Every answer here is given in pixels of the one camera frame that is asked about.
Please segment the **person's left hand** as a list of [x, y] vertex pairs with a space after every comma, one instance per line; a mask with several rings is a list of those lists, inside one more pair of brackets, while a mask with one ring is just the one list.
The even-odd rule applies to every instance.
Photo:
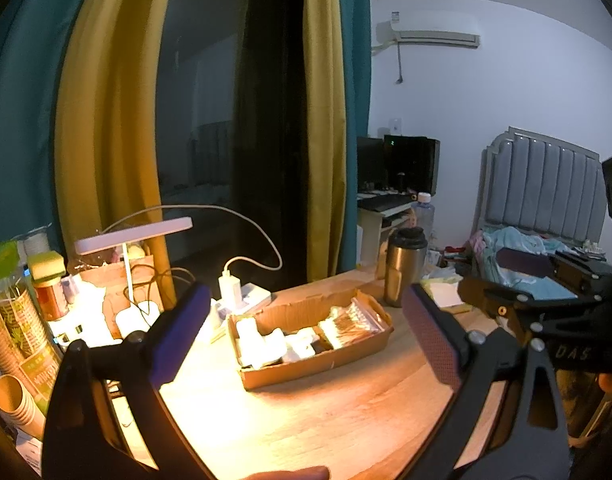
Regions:
[[256, 472], [244, 480], [329, 480], [330, 475], [326, 466], [312, 466], [297, 470]]

